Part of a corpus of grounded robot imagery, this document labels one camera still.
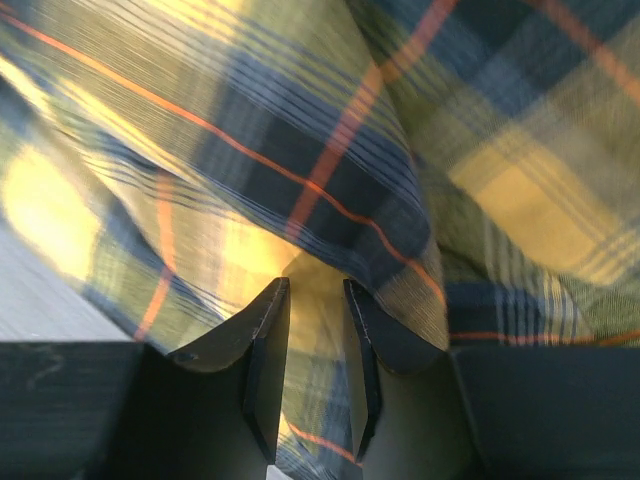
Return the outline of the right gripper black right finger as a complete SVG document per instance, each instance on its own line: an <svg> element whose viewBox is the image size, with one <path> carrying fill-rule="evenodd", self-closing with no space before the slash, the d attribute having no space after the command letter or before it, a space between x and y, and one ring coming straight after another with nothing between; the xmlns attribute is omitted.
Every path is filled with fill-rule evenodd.
<svg viewBox="0 0 640 480"><path fill-rule="evenodd" d="M639 352L441 351L343 284L353 455L365 479L635 479Z"/></svg>

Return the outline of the yellow plaid long sleeve shirt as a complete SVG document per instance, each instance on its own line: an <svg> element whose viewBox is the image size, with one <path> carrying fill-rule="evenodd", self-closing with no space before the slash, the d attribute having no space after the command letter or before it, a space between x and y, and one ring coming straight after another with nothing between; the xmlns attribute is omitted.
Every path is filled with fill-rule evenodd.
<svg viewBox="0 0 640 480"><path fill-rule="evenodd" d="M5 1L1 213L164 352L289 278L276 465L344 479L344 278L439 349L638 345L639 5Z"/></svg>

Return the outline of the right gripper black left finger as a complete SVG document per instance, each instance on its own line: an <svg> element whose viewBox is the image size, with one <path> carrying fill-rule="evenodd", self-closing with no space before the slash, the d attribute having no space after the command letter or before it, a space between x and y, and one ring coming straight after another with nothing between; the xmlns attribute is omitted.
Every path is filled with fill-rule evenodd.
<svg viewBox="0 0 640 480"><path fill-rule="evenodd" d="M286 278L163 354L113 336L1 338L5 479L263 479L276 458Z"/></svg>

